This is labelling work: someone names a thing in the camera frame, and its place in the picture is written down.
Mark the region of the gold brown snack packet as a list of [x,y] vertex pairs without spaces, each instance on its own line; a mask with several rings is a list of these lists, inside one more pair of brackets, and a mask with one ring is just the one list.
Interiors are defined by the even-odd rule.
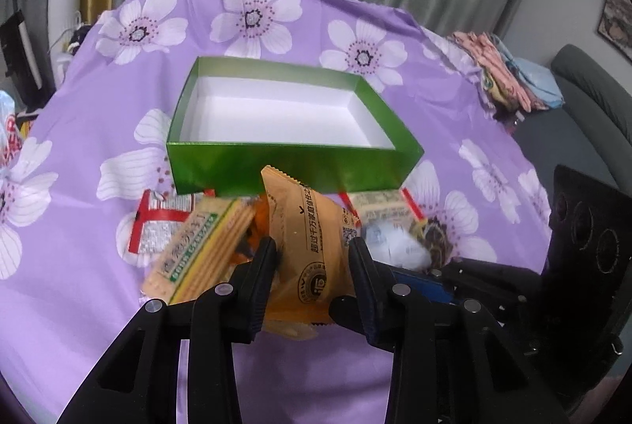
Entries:
[[429,218],[422,231],[422,243],[431,257],[431,267],[439,269],[450,261],[453,244],[448,237],[447,225],[437,218]]

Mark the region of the white snack packet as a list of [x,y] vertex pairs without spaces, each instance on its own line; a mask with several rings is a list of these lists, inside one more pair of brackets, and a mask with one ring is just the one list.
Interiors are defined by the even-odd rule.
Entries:
[[424,271],[432,264],[431,255],[404,228],[387,221],[363,227],[362,237],[374,261],[411,271]]

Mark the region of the orange snack packet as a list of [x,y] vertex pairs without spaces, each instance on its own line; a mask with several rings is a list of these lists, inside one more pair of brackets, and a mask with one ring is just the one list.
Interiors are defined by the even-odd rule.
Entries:
[[348,246],[360,221],[329,197],[272,166],[261,171],[269,205],[269,237],[280,253],[266,308],[266,331],[296,341],[332,323],[333,299],[354,292]]

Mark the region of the yellow cracker packet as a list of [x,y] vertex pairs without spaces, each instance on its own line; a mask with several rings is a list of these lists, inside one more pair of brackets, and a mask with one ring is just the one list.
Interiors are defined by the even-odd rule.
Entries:
[[141,294],[178,304],[224,281],[254,215],[246,199],[203,197],[153,263]]

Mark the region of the red silver snack packet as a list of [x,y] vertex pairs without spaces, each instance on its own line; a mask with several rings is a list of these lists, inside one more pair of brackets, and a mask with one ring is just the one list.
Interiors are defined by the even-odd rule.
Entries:
[[204,196],[214,197],[215,191],[184,195],[143,191],[132,220],[128,252],[136,256],[160,254]]

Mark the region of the red beige snack packet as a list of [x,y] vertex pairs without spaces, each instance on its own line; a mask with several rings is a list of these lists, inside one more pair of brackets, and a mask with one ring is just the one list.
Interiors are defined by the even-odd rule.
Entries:
[[343,192],[340,199],[363,226],[388,223],[410,231],[427,223],[427,217],[407,189]]

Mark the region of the dark green sofa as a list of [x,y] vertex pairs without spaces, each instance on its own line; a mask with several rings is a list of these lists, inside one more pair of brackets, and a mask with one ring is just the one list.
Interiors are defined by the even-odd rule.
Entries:
[[631,95],[575,45],[551,63],[564,103],[526,117],[513,137],[548,194],[559,164],[631,193]]

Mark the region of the purple floral tablecloth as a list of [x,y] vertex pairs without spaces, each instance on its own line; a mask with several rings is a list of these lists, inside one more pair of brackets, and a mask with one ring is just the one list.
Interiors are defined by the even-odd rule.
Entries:
[[126,0],[92,27],[61,88],[1,169],[1,373],[33,421],[54,423],[145,302],[158,254],[135,251],[146,192],[262,194],[287,178],[305,226],[279,235],[269,319],[236,350],[247,423],[379,423],[391,358],[331,323],[343,294],[342,192],[411,196],[434,264],[541,271],[547,194],[482,105],[455,40],[361,0]]

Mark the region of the folded clothes pile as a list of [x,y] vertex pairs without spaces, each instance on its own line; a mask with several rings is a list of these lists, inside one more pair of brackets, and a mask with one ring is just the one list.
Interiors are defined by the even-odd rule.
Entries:
[[564,98],[548,68],[515,57],[494,34],[455,32],[449,41],[482,69],[482,88],[492,103],[508,112],[559,109]]

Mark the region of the green cardboard box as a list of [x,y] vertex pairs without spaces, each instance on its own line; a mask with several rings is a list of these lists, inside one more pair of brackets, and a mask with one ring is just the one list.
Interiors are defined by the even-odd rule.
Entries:
[[236,57],[199,57],[169,128],[181,194],[262,192],[272,166],[323,194],[399,188],[424,150],[364,77]]

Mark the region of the framed wall picture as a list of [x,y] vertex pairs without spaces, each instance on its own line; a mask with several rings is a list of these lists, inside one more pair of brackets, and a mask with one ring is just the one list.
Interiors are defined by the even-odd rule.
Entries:
[[627,59],[632,59],[631,0],[605,0],[598,33]]

